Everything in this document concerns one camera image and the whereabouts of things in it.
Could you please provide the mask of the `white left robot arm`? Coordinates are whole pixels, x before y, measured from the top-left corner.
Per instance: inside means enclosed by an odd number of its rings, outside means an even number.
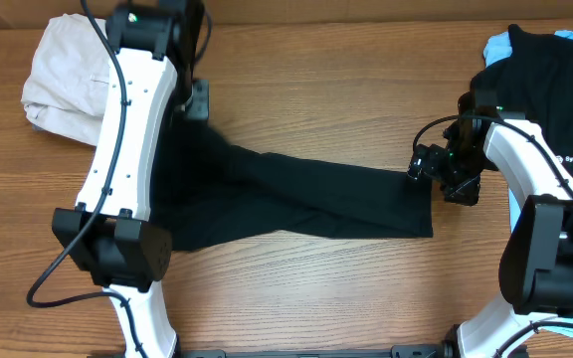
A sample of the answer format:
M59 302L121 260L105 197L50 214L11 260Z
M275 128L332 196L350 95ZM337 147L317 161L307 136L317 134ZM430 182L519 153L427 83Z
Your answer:
M172 112L209 116L209 87L193 70L212 20L201 1L126 3L98 36L109 55L109 85L91 169L72 209L58 209L52 231L98 297L110 300L126 357L178 357L179 337L165 307L162 280L170 233L150 221L158 141Z

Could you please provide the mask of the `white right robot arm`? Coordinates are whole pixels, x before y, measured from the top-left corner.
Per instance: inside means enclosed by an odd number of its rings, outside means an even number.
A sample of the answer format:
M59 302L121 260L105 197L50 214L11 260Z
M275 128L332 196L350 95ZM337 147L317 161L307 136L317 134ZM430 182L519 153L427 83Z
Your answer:
M438 182L447 201L478 201L480 174L499 172L519 210L502 254L499 294L438 344L394 357L524 357L540 329L573 331L573 178L526 119L453 115L444 147L413 144L408 175Z

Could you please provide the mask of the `black t-shirt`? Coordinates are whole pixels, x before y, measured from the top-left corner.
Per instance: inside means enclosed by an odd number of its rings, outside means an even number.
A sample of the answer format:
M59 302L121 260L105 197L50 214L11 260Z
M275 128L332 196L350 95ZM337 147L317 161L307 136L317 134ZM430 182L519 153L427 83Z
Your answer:
M258 153L204 122L178 120L159 139L151 220L185 252L275 231L430 238L431 190L403 172Z

